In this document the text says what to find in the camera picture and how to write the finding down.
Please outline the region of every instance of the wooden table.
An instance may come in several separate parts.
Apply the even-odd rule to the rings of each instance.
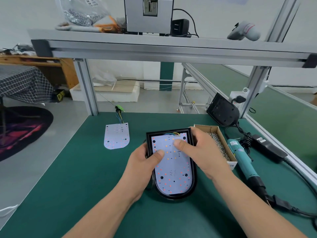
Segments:
[[[36,66],[43,72],[52,85],[66,84],[71,89],[79,83],[71,58],[0,55],[0,64]]]

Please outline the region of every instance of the green workbench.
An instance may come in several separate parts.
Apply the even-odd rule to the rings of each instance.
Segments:
[[[206,79],[225,95],[241,91],[248,77],[224,65],[192,64]],[[316,120],[317,110],[304,105],[276,88],[268,86],[252,100],[256,114],[248,114],[317,172]]]
[[[122,149],[108,150],[103,145],[105,125],[117,123],[115,113],[89,116],[0,231],[0,237],[63,236],[117,184],[130,153],[145,140],[146,132],[215,125],[208,115],[124,113],[123,118],[129,123],[130,143]],[[257,133],[246,120],[241,120],[240,126],[246,132]],[[229,135],[239,137],[234,129]],[[251,156],[269,194],[303,211],[316,212],[315,197],[292,169],[271,162],[255,150],[251,150]],[[239,167],[234,173],[243,177]],[[281,214],[308,237],[317,237],[311,220]],[[184,200],[169,201],[154,191],[145,191],[126,214],[115,237],[245,235],[212,182],[198,169],[196,190]]]

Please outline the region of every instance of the person's right hand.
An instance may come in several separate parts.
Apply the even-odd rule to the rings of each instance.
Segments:
[[[209,179],[232,173],[215,140],[198,128],[191,129],[197,140],[196,146],[177,139],[174,141],[175,147],[190,156]]]

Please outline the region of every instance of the hand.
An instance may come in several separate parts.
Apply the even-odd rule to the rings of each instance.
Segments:
[[[198,128],[191,129],[197,145],[192,146],[177,139],[174,141],[175,147],[190,156],[209,179],[232,173],[215,140]]]
[[[155,166],[161,162],[164,157],[164,151],[159,150],[151,157],[145,158],[147,151],[147,144],[144,143],[138,147],[129,157],[128,164],[118,183],[125,193],[131,195],[133,202],[140,199],[144,189],[148,185],[152,171]]]

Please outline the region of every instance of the forearm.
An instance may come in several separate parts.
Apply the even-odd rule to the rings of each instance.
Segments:
[[[63,238],[111,238],[133,203],[118,184],[98,202]]]
[[[213,183],[248,238],[306,237],[233,173]]]

